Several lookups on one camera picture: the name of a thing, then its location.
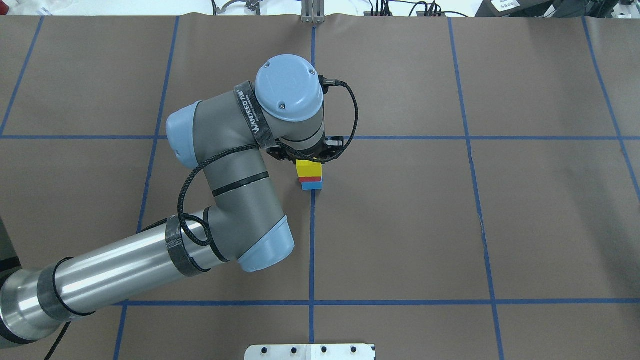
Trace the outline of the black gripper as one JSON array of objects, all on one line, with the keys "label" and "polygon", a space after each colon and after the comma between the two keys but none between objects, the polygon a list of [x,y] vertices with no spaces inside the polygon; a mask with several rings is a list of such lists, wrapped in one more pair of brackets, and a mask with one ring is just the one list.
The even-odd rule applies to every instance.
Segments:
[{"label": "black gripper", "polygon": [[288,141],[277,138],[276,146],[267,149],[267,154],[278,161],[311,161],[326,164],[345,151],[345,137],[323,136],[318,141],[311,141],[311,147],[303,148],[301,141]]}]

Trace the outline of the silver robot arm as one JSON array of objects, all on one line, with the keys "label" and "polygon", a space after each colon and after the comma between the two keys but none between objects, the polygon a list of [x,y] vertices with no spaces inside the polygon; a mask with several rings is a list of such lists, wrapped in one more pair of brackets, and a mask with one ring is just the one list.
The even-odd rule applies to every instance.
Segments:
[{"label": "silver robot arm", "polygon": [[97,310],[230,261],[255,272],[286,259],[295,243],[261,152],[294,163],[338,159],[350,142],[325,135],[330,87],[350,89],[282,54],[254,82],[171,114],[167,141],[190,174],[173,214],[126,239],[25,269],[2,226],[1,347],[65,333]]}]

